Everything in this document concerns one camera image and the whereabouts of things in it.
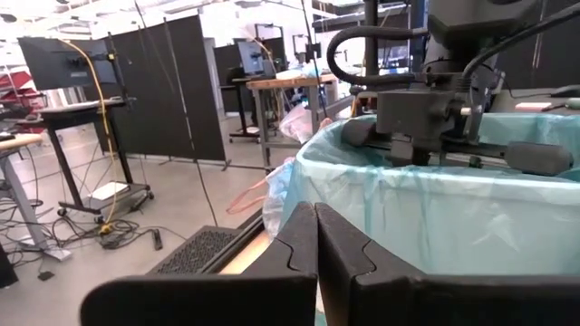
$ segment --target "computer monitor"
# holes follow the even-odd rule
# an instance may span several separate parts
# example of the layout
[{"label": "computer monitor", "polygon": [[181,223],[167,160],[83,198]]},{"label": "computer monitor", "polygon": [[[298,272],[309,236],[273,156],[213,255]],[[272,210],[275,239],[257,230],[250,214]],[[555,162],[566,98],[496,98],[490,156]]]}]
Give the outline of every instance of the computer monitor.
[{"label": "computer monitor", "polygon": [[[91,69],[86,62],[83,62],[81,54],[62,41],[43,37],[23,37],[18,39],[18,43],[37,90],[94,84]],[[108,52],[103,40],[72,41],[72,43],[89,56]],[[116,82],[110,62],[93,61],[92,63],[100,83]]]},{"label": "computer monitor", "polygon": [[238,42],[237,48],[246,74],[256,75],[264,72],[264,57],[260,45],[254,42]]}]

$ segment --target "table leg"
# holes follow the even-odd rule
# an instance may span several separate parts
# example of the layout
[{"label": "table leg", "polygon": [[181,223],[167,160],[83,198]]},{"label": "table leg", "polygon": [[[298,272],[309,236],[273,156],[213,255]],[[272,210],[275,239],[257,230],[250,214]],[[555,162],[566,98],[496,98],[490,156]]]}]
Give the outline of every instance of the table leg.
[{"label": "table leg", "polygon": [[260,129],[260,147],[262,149],[262,159],[264,160],[264,168],[270,167],[270,149],[267,147],[268,142],[268,122],[264,108],[262,108],[262,99],[260,90],[253,90],[254,100],[256,100],[257,126]]},{"label": "table leg", "polygon": [[310,107],[310,114],[312,114],[312,134],[318,131],[320,121],[318,120],[318,111],[320,110],[320,102],[318,99],[318,86],[308,86],[308,106]]},{"label": "table leg", "polygon": [[331,105],[338,101],[338,81],[326,84],[326,105]]},{"label": "table leg", "polygon": [[64,155],[61,142],[56,136],[56,131],[52,128],[48,128],[47,132],[48,137],[51,139],[51,143],[53,143],[54,153],[56,154],[58,164],[61,166],[61,171],[63,172],[64,179],[66,180],[66,185],[69,187],[69,191],[71,191],[72,201],[76,206],[82,207],[81,195],[79,194],[79,190],[76,188],[76,184],[74,183],[73,173],[71,173],[71,168],[69,167],[69,163],[67,162],[66,156]]},{"label": "table leg", "polygon": [[125,181],[128,184],[133,183],[133,176],[131,175],[131,169],[129,168],[129,163],[127,162],[127,154],[122,147],[120,136],[119,136],[119,129],[117,128],[117,124],[115,123],[115,119],[112,116],[112,112],[110,112],[109,122],[111,125],[111,138],[114,142],[115,148],[117,149],[117,155],[119,156],[119,161],[121,163],[121,168],[123,169],[123,174],[125,175]]},{"label": "table leg", "polygon": [[46,243],[46,237],[43,234],[43,229],[38,224],[36,214],[30,206],[30,201],[26,196],[26,192],[24,192],[24,188],[8,156],[0,158],[0,165],[2,166],[5,181],[10,185],[10,197],[16,203],[22,219],[26,222],[28,233],[30,233],[30,238],[26,236],[20,239],[19,244],[41,250],[44,254],[48,254],[60,261],[69,257],[71,253],[67,250],[49,248]]},{"label": "table leg", "polygon": [[242,134],[247,135],[246,110],[244,110],[244,100],[242,99],[242,91],[240,88],[240,85],[236,85],[237,111],[239,112],[239,119],[242,123]]}]

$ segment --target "caster wheel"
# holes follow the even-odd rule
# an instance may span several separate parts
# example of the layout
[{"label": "caster wheel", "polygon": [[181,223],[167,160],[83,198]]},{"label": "caster wheel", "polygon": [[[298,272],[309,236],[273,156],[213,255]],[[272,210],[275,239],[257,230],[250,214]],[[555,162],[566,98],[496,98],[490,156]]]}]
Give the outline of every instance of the caster wheel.
[{"label": "caster wheel", "polygon": [[66,208],[63,208],[63,207],[59,208],[56,211],[56,215],[58,215],[60,217],[65,217],[66,216],[66,213],[68,213],[68,211],[66,210]]}]

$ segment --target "floor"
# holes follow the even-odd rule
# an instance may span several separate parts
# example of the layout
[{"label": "floor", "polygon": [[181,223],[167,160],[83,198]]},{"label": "floor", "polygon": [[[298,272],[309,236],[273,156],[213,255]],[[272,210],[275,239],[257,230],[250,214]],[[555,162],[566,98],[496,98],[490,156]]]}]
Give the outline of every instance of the floor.
[{"label": "floor", "polygon": [[[226,135],[230,130],[238,128],[237,118],[222,121],[224,145],[228,158],[234,165],[249,165],[260,167],[262,157],[260,147],[246,139],[236,139],[233,144],[227,141]],[[86,173],[86,186],[82,194],[93,190],[100,184],[113,179],[112,170],[107,171],[111,161],[96,150],[95,161],[92,155],[96,146],[94,130],[66,129],[62,131],[63,145],[70,161],[73,172],[78,176],[77,185]],[[42,146],[31,146],[38,181],[34,182],[33,161],[29,153],[23,150],[24,160],[13,155],[11,160],[30,198],[38,197],[44,204],[38,212],[52,209],[41,222],[53,221],[56,215],[57,202],[65,196],[60,169],[53,154],[48,139]],[[280,164],[284,158],[293,156],[295,150],[277,149],[273,151],[273,163]],[[121,175],[121,168],[116,162],[117,174]],[[142,212],[125,215],[123,218],[145,225],[160,225],[167,227],[180,235],[189,237],[203,225],[213,225],[208,203],[203,195],[196,167],[191,162],[167,162],[166,158],[148,158],[141,162],[139,159],[130,159],[130,167],[136,182],[142,182],[143,173],[147,182],[155,193],[155,199],[148,201],[142,207]],[[216,219],[220,226],[237,227],[243,223],[258,206],[236,215],[226,213],[231,200],[244,189],[254,185],[265,176],[263,170],[228,168],[202,165],[201,170],[208,194],[216,212]],[[127,205],[118,207],[115,211],[122,215]],[[8,218],[4,213],[0,219]],[[73,213],[72,219],[90,226],[92,216]],[[68,227],[61,225],[56,228],[56,234],[65,237],[71,234]],[[160,230],[164,247],[160,251],[153,250],[153,243],[149,236],[143,236],[135,243],[116,251],[105,251],[93,240],[86,240],[83,244],[72,249],[72,258],[58,263],[51,258],[39,260],[16,268],[20,282],[0,290],[0,324],[2,326],[35,326],[35,325],[78,325],[79,307],[84,295],[100,283],[117,277],[130,274],[146,273],[156,263],[165,258],[182,240],[171,233]],[[8,234],[11,238],[25,235],[25,228],[14,228]],[[8,244],[0,234],[0,242],[4,248],[14,247]],[[35,258],[35,254],[26,254],[25,259]],[[51,271],[55,276],[45,282],[37,279],[39,271]]]}]

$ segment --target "light blue trash bag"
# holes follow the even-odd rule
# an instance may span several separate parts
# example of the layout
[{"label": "light blue trash bag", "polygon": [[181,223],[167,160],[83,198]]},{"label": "light blue trash bag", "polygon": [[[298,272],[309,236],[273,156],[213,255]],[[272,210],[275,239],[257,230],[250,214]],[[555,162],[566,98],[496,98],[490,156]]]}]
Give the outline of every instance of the light blue trash bag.
[{"label": "light blue trash bag", "polygon": [[280,230],[282,210],[290,184],[293,165],[294,160],[287,159],[283,165],[270,172],[266,177],[268,193],[262,205],[262,220],[270,241],[276,237]]},{"label": "light blue trash bag", "polygon": [[[324,202],[401,259],[435,274],[580,272],[580,183],[450,167],[389,168],[341,142],[344,122],[299,151],[282,225],[300,201]],[[580,118],[486,114],[481,140],[563,145],[580,163]]]}]

